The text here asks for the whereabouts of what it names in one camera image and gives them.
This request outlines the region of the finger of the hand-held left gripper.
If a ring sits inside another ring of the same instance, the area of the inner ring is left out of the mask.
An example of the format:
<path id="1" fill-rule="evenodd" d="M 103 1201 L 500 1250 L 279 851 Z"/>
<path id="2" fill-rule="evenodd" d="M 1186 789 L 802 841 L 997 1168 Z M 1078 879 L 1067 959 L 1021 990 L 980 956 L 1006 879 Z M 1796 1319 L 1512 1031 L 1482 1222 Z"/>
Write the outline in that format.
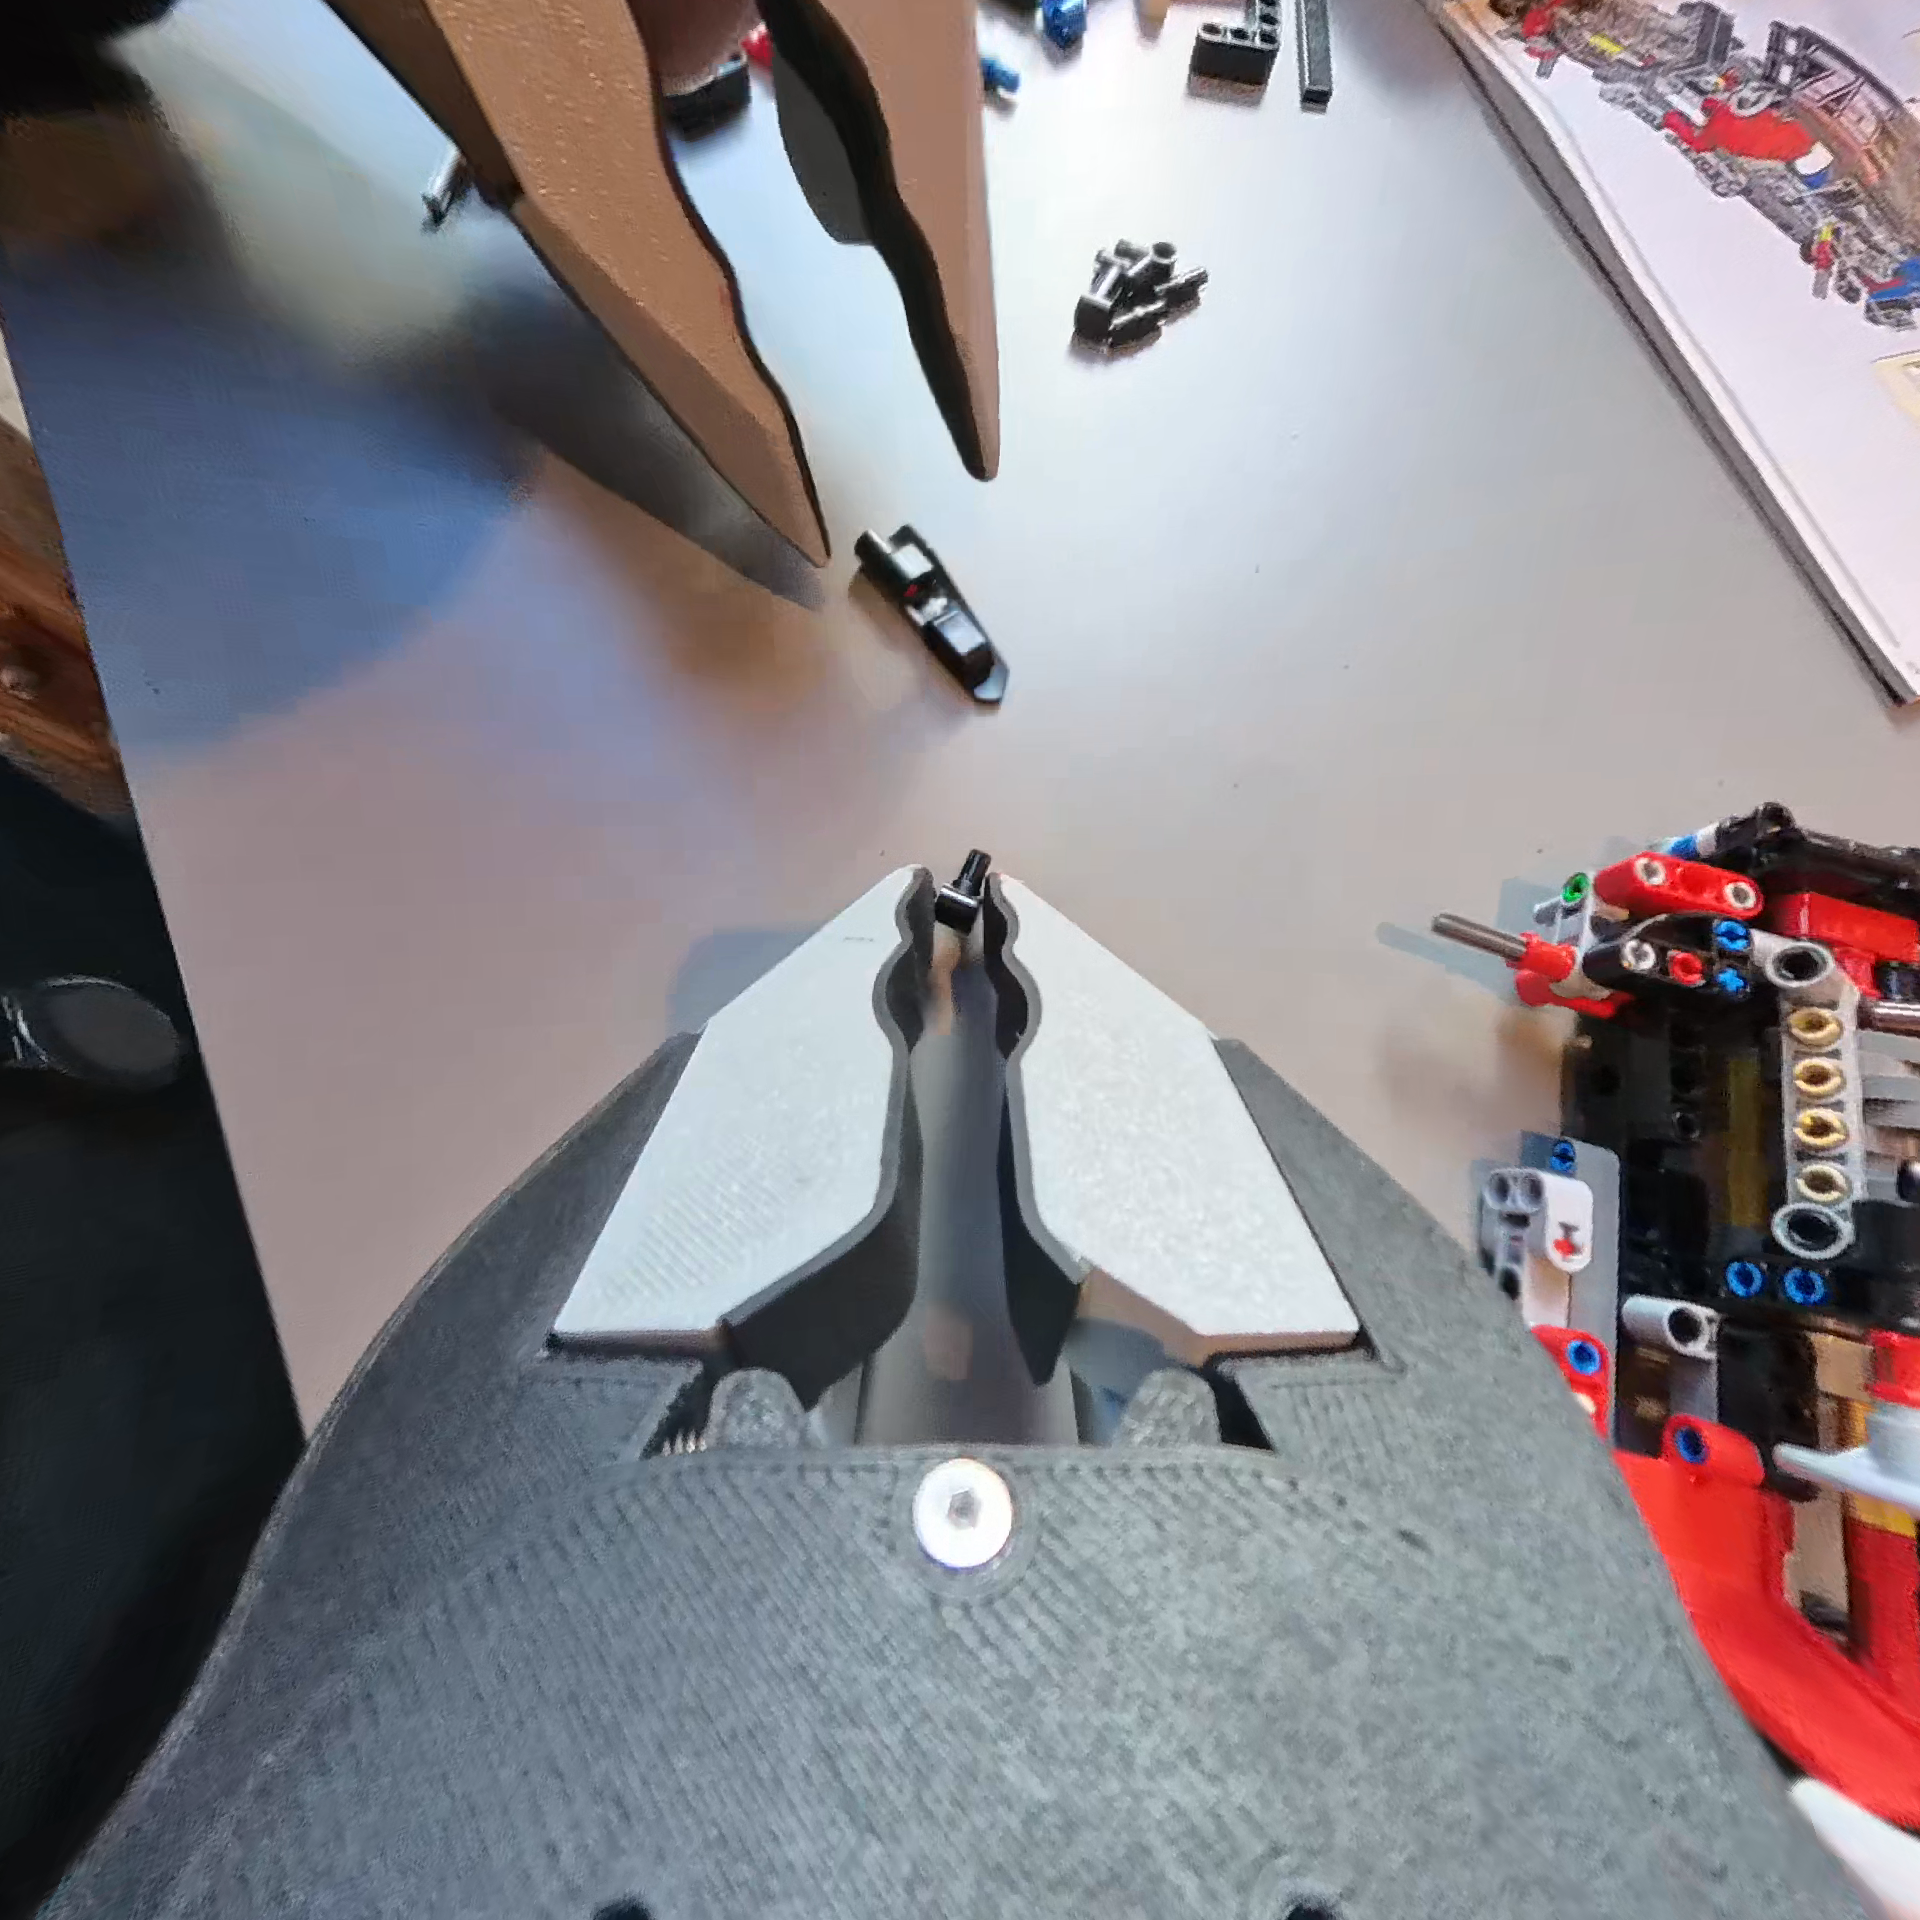
<path id="1" fill-rule="evenodd" d="M 795 417 L 690 204 L 628 6 L 329 6 L 508 211 L 677 431 L 806 563 L 828 531 Z"/>
<path id="2" fill-rule="evenodd" d="M 773 71 L 806 92 L 844 185 L 822 225 L 888 267 L 901 314 L 974 481 L 1001 472 L 1001 330 L 974 6 L 762 6 Z"/>

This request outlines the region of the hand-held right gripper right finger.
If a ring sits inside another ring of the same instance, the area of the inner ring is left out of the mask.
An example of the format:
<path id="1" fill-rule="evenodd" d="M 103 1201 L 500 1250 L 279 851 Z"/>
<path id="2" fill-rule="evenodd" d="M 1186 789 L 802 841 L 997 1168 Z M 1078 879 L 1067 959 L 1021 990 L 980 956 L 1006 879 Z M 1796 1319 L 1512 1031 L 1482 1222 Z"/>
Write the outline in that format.
<path id="1" fill-rule="evenodd" d="M 1135 1395 L 1163 1367 L 1353 1349 L 1360 1310 L 1215 1031 L 1014 877 L 980 919 L 1028 1373 Z"/>

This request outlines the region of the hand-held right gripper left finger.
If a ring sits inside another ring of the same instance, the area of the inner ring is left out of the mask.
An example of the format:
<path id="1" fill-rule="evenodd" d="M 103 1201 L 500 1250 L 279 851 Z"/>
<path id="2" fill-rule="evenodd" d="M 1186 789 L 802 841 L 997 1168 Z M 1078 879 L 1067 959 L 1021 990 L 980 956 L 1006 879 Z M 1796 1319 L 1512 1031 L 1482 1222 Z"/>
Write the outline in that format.
<path id="1" fill-rule="evenodd" d="M 811 1412 L 901 1329 L 932 899 L 929 867 L 888 873 L 705 1020 L 552 1319 L 558 1349 L 762 1369 Z"/>

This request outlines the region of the black elongated brick piece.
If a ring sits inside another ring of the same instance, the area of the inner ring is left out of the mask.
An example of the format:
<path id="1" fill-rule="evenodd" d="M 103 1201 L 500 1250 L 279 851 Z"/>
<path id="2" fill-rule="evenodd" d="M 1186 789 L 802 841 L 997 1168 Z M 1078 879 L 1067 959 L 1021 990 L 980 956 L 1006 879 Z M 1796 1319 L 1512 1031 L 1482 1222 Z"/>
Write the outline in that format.
<path id="1" fill-rule="evenodd" d="M 862 578 L 916 630 L 937 666 L 974 704 L 1001 704 L 1012 676 L 1006 663 L 924 533 L 916 526 L 901 526 L 888 538 L 866 531 L 854 553 Z"/>

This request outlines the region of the person's left hand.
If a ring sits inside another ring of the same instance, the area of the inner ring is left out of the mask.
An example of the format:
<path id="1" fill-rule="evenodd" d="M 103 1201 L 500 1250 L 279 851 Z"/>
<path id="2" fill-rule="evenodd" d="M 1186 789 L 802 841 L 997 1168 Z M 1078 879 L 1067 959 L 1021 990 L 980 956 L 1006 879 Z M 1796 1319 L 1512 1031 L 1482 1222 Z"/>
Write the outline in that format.
<path id="1" fill-rule="evenodd" d="M 757 6 L 635 6 L 635 12 L 664 92 L 705 84 L 762 23 Z"/>

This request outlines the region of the heap of black pins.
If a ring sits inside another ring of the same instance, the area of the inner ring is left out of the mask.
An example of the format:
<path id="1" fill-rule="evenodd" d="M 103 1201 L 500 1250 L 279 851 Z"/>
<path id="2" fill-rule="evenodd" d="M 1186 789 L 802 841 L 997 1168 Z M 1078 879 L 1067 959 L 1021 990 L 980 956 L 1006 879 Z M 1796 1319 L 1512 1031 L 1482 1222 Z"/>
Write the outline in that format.
<path id="1" fill-rule="evenodd" d="M 1212 270 L 1170 239 L 1115 239 L 1093 257 L 1087 287 L 1071 306 L 1071 347 L 1119 356 L 1147 347 L 1168 322 L 1203 304 Z"/>

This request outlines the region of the pile of loose toy bricks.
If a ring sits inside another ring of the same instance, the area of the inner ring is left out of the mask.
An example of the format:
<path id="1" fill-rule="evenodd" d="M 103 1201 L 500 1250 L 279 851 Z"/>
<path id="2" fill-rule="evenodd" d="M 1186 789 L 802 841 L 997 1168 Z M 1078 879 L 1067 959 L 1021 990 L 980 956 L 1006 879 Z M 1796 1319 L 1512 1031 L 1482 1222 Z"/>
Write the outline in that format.
<path id="1" fill-rule="evenodd" d="M 1001 6 L 1001 12 L 1033 30 L 1053 60 L 1067 60 L 1082 47 L 1093 6 Z M 1186 80 L 1257 97 L 1288 44 L 1294 44 L 1300 64 L 1300 104 L 1308 113 L 1329 108 L 1329 6 L 1235 6 L 1229 22 L 1203 22 L 1191 39 Z M 773 35 L 751 12 L 751 30 L 729 44 L 725 60 L 664 92 L 669 132 L 698 141 L 725 129 L 751 104 L 751 71 L 769 68 Z"/>

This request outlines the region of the toy brick car model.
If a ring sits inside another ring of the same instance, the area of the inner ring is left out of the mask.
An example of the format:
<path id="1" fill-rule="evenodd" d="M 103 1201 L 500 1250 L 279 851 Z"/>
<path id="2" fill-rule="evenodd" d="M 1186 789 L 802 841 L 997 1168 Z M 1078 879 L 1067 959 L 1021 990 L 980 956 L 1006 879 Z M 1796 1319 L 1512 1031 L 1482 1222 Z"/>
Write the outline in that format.
<path id="1" fill-rule="evenodd" d="M 1431 934 L 1573 1020 L 1478 1262 L 1796 1808 L 1915 1916 L 1915 849 L 1757 806 Z"/>

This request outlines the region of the wooden board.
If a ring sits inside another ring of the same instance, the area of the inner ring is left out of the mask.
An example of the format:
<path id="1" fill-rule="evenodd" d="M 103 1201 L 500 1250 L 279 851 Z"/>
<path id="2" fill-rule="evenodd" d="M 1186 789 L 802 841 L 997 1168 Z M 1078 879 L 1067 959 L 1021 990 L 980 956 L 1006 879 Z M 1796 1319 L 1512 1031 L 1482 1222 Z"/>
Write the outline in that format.
<path id="1" fill-rule="evenodd" d="M 52 492 L 29 435 L 6 417 L 4 761 L 99 822 L 134 822 Z"/>

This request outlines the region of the open instruction booklet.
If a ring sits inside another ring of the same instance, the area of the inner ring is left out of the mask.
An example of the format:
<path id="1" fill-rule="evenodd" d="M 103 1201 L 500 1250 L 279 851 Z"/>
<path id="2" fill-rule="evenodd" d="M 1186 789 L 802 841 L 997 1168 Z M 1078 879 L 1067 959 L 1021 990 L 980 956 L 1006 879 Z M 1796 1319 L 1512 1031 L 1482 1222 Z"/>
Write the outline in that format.
<path id="1" fill-rule="evenodd" d="M 1426 6 L 1915 704 L 1915 6 Z"/>

